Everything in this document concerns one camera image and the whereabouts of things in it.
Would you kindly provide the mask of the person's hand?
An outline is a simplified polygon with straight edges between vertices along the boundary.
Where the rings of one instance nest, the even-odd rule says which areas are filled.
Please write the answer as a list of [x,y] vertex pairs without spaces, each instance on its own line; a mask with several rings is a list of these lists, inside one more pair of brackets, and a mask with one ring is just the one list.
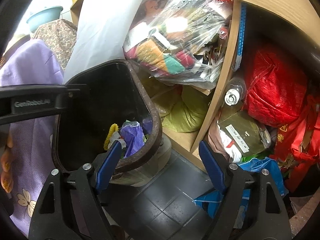
[[12,153],[13,140],[9,131],[7,144],[4,148],[3,155],[1,156],[1,186],[6,193],[11,193],[14,181],[12,176],[11,165],[14,161],[14,155]]

